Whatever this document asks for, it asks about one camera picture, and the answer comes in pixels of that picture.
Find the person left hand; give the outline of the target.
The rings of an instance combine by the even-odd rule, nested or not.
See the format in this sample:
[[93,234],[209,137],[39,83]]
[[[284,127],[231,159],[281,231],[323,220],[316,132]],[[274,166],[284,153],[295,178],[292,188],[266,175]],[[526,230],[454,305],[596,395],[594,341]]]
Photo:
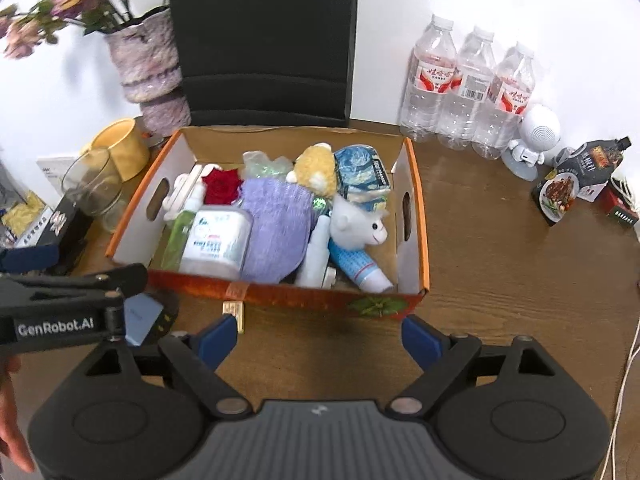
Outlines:
[[10,356],[1,367],[1,453],[22,471],[31,474],[35,463],[24,434],[17,422],[17,404],[12,375],[20,371],[22,362],[18,356]]

